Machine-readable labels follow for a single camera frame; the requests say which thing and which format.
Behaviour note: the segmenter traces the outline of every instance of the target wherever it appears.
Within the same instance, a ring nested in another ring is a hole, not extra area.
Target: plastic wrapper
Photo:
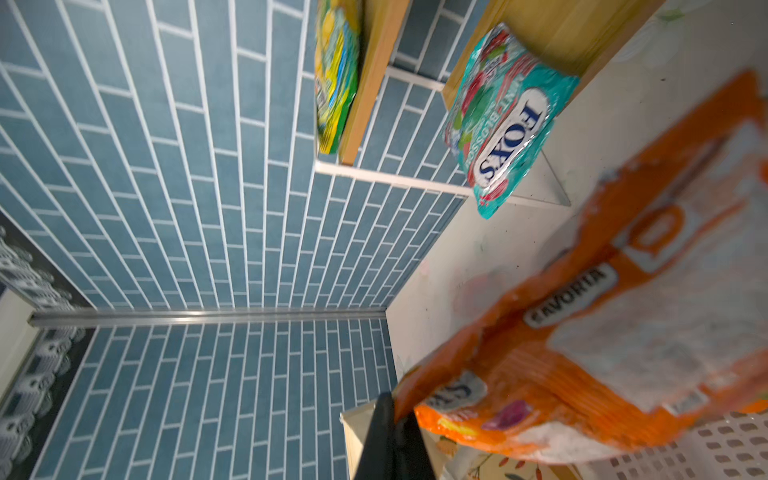
[[[359,0],[319,0],[315,48],[318,149],[335,154],[357,92]]]
[[[537,60],[507,26],[493,28],[467,61],[445,123],[445,142],[489,218],[531,169],[578,78]]]
[[[586,202],[570,250],[407,372],[396,417],[587,462],[667,444],[768,386],[768,155],[742,74]]]

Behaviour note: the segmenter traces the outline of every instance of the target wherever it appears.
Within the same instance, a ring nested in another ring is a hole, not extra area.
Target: wooden board
[[[491,0],[442,96],[453,105],[469,54],[504,22],[544,63],[581,77],[574,96],[616,55],[664,0]]]
[[[363,2],[363,41],[365,55],[355,101],[339,144],[339,162],[355,163],[357,151],[365,135],[368,120],[376,103],[376,95],[389,65],[389,56],[395,47],[402,23],[405,21],[409,0],[365,0]]]

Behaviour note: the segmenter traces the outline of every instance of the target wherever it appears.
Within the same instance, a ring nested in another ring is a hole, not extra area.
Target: white plastic basket
[[[768,412],[729,413],[666,447],[580,465],[596,480],[768,478]]]

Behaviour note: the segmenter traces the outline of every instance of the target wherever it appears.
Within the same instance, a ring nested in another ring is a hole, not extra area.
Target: teal candy bag
[[[445,124],[445,142],[484,218],[531,170],[577,84],[577,77],[540,63],[503,23],[472,51]]]

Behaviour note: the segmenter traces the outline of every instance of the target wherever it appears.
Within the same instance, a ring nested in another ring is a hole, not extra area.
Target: tile wall
[[[346,480],[339,414],[395,383],[384,318],[100,328],[32,478]]]
[[[393,61],[444,79],[484,6],[414,2]],[[97,308],[387,306],[464,198],[314,173],[314,12],[0,0],[0,210]],[[359,166],[462,183],[439,95],[380,100]]]

